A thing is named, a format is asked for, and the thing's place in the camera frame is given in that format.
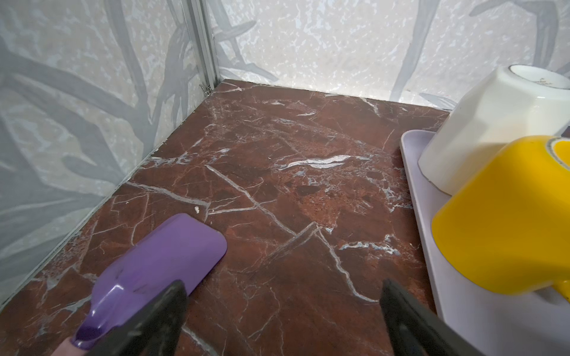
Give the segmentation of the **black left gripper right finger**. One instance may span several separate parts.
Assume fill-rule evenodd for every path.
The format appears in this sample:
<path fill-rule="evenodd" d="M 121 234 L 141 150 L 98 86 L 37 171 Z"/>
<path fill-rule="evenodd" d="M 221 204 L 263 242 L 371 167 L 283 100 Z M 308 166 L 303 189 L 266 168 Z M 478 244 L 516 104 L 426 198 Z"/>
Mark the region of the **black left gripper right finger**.
<path fill-rule="evenodd" d="M 480 355 L 397 282 L 382 283 L 379 300 L 395 355 Z"/>

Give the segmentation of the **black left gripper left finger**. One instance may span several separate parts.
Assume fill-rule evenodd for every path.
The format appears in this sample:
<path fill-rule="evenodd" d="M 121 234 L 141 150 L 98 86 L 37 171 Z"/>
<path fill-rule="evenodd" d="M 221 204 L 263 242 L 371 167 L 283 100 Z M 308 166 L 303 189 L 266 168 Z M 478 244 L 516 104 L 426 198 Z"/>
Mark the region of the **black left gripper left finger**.
<path fill-rule="evenodd" d="M 187 299 L 183 282 L 175 280 L 87 354 L 174 355 L 186 316 Z"/>

